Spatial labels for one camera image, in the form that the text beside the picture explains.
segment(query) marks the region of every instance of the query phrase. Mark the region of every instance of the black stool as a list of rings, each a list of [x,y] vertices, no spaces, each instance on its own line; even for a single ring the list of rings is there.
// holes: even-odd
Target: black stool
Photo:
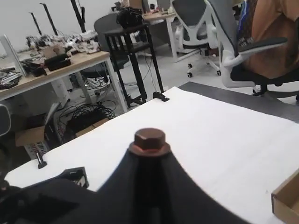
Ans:
[[[150,34],[150,30],[149,30],[148,26],[149,26],[149,24],[145,23],[145,24],[142,24],[142,25],[139,25],[136,27],[132,27],[132,28],[127,28],[127,29],[118,28],[118,29],[110,30],[110,31],[104,33],[107,44],[109,46],[109,51],[111,54],[111,60],[112,60],[113,64],[117,65],[115,55],[119,54],[119,53],[129,55],[131,63],[132,63],[133,71],[134,71],[134,74],[136,77],[137,86],[138,86],[139,92],[140,92],[140,96],[138,96],[136,98],[131,98],[130,96],[127,95],[127,91],[126,91],[125,85],[124,85],[122,77],[121,77],[120,69],[118,68],[118,66],[115,67],[115,71],[117,72],[119,81],[121,83],[121,88],[125,95],[125,99],[126,99],[128,108],[131,107],[132,103],[142,105],[146,102],[146,99],[147,99],[146,90],[145,90],[142,76],[140,73],[138,61],[136,58],[137,52],[144,51],[145,49],[148,49],[148,48],[150,49],[150,53],[152,55],[151,58],[154,63],[160,91],[161,91],[161,93],[164,92],[163,84],[162,84],[162,80],[161,80],[161,76],[160,76],[160,72],[159,72],[159,68],[158,68],[158,64],[157,64],[157,59],[156,59],[156,55],[155,55],[155,51],[154,51],[154,47],[153,47],[153,42],[151,39],[151,34]],[[133,46],[130,34],[138,32],[138,31],[140,32],[140,34],[146,35],[147,41],[139,42]],[[125,43],[126,43],[125,45],[122,43],[121,37],[124,38]]]

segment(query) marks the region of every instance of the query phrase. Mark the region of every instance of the white desk leg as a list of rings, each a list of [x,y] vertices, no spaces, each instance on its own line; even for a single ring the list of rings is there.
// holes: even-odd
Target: white desk leg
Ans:
[[[79,83],[79,85],[80,85],[80,87],[81,87],[83,93],[84,93],[86,102],[87,102],[88,104],[91,104],[91,103],[92,103],[92,99],[91,99],[90,96],[89,96],[89,93],[88,93],[88,91],[87,91],[87,88],[86,88],[86,86],[85,86],[85,83],[84,83],[84,81],[83,81],[83,78],[82,78],[81,73],[78,71],[78,72],[75,73],[75,76],[76,76],[76,78],[77,78],[77,81],[78,81],[78,83]]]
[[[107,68],[108,73],[109,73],[109,76],[110,76],[111,81],[112,81],[112,86],[114,88],[116,98],[117,98],[119,104],[121,105],[121,108],[122,108],[123,112],[126,113],[126,112],[128,112],[127,105],[125,103],[124,97],[122,96],[120,86],[118,85],[117,76],[116,76],[116,73],[114,72],[114,69],[113,69],[110,58],[107,59],[107,65],[108,65],[108,68]]]
[[[176,46],[176,42],[174,40],[173,31],[172,31],[172,28],[171,28],[171,20],[172,20],[172,18],[167,18],[166,19],[166,24],[167,24],[167,29],[168,29],[168,35],[169,35],[173,60],[174,60],[174,62],[177,62],[178,61],[177,46]]]

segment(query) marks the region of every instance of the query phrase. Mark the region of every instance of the white tabletop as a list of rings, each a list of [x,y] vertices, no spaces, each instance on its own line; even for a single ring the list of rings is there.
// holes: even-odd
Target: white tabletop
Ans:
[[[156,127],[179,163],[212,198],[255,224],[280,224],[271,192],[298,169],[299,125],[291,121],[172,88],[168,102],[154,99],[44,157],[11,171],[11,185],[25,187],[84,166],[97,190],[121,161],[134,133]]]

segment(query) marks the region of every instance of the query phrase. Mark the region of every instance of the black bag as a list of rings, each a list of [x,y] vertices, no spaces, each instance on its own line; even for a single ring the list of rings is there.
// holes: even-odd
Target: black bag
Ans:
[[[141,25],[144,23],[142,10],[132,7],[122,8],[117,15],[116,22],[124,29]]]

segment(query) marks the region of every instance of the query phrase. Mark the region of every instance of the mesh backrest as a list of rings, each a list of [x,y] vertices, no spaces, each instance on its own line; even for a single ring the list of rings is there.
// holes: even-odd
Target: mesh backrest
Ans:
[[[109,30],[121,28],[121,25],[116,23],[116,17],[117,13],[111,13],[99,18],[94,23],[94,29],[98,33],[98,41],[103,51],[109,51],[109,47],[103,33]]]
[[[0,105],[0,136],[6,134],[11,126],[10,115],[4,105]]]
[[[160,10],[168,10],[170,7],[170,0],[157,0],[157,4]]]
[[[223,29],[223,32],[227,36],[228,40],[232,44],[236,52],[237,47],[237,24],[235,17],[232,12],[232,1],[231,0],[206,0],[208,1]]]
[[[172,5],[187,26],[196,26],[206,10],[204,0],[174,0]]]

